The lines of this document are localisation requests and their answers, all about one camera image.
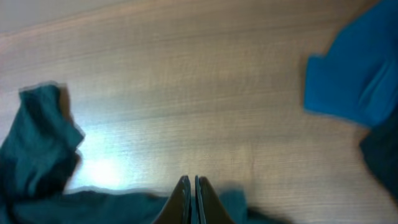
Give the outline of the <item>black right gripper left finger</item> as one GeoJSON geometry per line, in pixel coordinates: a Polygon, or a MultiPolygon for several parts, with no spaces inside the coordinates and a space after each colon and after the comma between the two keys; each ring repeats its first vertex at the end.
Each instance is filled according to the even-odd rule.
{"type": "Polygon", "coordinates": [[[171,196],[153,224],[188,224],[191,216],[191,185],[187,175],[181,176],[171,196]]]}

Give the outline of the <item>dark green t-shirt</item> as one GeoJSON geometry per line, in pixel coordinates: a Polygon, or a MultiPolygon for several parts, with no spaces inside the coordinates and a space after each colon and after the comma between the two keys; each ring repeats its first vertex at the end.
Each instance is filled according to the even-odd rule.
{"type": "MultiPolygon", "coordinates": [[[[147,192],[109,194],[64,187],[79,161],[83,135],[64,116],[64,88],[45,83],[19,93],[20,107],[1,146],[2,223],[152,223],[168,197],[147,192]]],[[[198,223],[195,181],[190,223],[198,223]]],[[[277,223],[247,205],[244,193],[216,193],[234,223],[277,223]]]]}

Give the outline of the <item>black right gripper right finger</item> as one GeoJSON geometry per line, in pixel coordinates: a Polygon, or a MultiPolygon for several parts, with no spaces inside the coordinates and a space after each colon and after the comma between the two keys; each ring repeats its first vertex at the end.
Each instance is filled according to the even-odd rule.
{"type": "Polygon", "coordinates": [[[206,177],[195,177],[195,198],[199,224],[234,224],[206,177]]]}

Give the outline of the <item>bright blue t-shirt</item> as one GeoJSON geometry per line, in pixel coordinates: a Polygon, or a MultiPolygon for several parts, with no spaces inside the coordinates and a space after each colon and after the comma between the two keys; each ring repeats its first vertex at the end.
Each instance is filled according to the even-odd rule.
{"type": "Polygon", "coordinates": [[[308,58],[306,110],[377,126],[397,106],[397,0],[345,26],[325,55],[308,58]]]}

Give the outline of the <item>black ribbed garment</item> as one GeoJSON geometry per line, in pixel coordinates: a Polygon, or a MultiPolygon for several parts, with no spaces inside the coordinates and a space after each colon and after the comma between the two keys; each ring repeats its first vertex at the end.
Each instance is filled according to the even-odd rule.
{"type": "Polygon", "coordinates": [[[359,146],[369,171],[397,202],[397,108],[359,146]]]}

